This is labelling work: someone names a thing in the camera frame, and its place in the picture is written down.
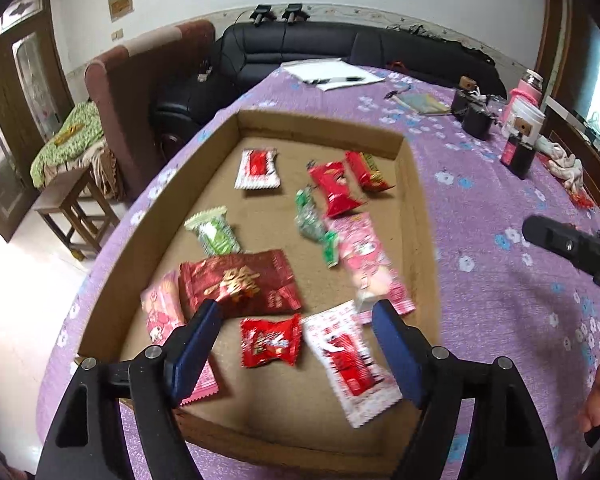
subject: wooden cabinet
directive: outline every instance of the wooden cabinet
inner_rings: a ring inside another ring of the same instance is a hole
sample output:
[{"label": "wooden cabinet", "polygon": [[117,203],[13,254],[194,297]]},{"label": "wooden cabinet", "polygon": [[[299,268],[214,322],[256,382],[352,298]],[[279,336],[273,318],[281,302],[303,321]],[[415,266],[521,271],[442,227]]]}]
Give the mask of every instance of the wooden cabinet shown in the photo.
[{"label": "wooden cabinet", "polygon": [[592,200],[600,208],[600,156],[596,150],[583,139],[578,130],[547,107],[546,119],[542,126],[542,134],[551,142],[557,142],[567,152],[573,153],[582,162],[584,170],[584,186]]}]

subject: wooden stool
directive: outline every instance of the wooden stool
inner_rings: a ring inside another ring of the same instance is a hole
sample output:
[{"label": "wooden stool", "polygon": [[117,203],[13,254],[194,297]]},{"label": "wooden stool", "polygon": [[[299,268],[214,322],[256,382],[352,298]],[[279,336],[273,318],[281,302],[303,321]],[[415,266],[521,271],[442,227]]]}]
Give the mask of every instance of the wooden stool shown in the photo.
[{"label": "wooden stool", "polygon": [[[85,187],[89,188],[91,197],[98,203],[104,215],[87,216],[80,207],[79,201],[84,200],[80,198],[80,193]],[[99,253],[100,241],[109,225],[117,226],[120,223],[109,202],[93,181],[89,167],[58,174],[42,191],[32,209],[42,216],[46,224],[79,261],[84,259],[83,251]],[[66,234],[51,218],[53,213],[62,213],[71,224],[72,227]],[[93,224],[94,221],[102,221],[99,229]],[[71,238],[75,233],[82,237],[84,243],[72,243]]]}]

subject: light green wrapped candy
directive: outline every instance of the light green wrapped candy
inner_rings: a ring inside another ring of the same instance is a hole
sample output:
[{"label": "light green wrapped candy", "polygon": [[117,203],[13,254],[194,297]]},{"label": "light green wrapped candy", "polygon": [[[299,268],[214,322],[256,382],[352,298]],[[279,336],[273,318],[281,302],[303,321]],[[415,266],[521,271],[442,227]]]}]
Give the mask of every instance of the light green wrapped candy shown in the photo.
[{"label": "light green wrapped candy", "polygon": [[185,229],[195,232],[208,256],[241,253],[242,248],[226,221],[226,207],[196,213],[184,222]]},{"label": "light green wrapped candy", "polygon": [[296,193],[296,226],[310,240],[322,244],[322,257],[329,268],[338,264],[338,234],[327,231],[315,207],[311,188],[305,187]]}]

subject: pink packet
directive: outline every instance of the pink packet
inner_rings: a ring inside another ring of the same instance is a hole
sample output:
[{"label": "pink packet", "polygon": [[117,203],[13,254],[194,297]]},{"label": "pink packet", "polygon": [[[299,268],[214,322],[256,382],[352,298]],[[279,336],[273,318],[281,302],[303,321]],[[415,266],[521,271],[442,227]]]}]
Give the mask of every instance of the pink packet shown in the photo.
[{"label": "pink packet", "polygon": [[355,304],[359,323],[371,322],[371,309],[379,300],[391,301],[400,315],[416,308],[384,253],[369,213],[324,221],[331,231],[338,233],[340,257],[352,272],[353,284],[358,289]]},{"label": "pink packet", "polygon": [[379,367],[347,301],[302,320],[304,341],[327,371],[347,420],[359,428],[402,398],[391,372]]},{"label": "pink packet", "polygon": [[[140,300],[142,310],[147,314],[146,328],[152,343],[163,345],[171,332],[185,324],[180,308],[177,270],[168,272],[160,281],[151,285],[140,295]],[[207,361],[191,396],[184,399],[180,405],[184,406],[216,393],[218,393],[218,383]]]}]

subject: brown armchair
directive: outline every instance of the brown armchair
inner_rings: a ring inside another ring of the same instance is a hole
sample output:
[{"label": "brown armchair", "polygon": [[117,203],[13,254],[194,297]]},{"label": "brown armchair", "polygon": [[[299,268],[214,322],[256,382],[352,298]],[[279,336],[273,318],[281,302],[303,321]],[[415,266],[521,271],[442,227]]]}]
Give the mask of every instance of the brown armchair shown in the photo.
[{"label": "brown armchair", "polygon": [[192,73],[208,56],[215,38],[211,22],[193,20],[138,36],[89,63],[84,82],[100,111],[105,138],[131,199],[165,164],[149,124],[152,92],[170,76]]}]

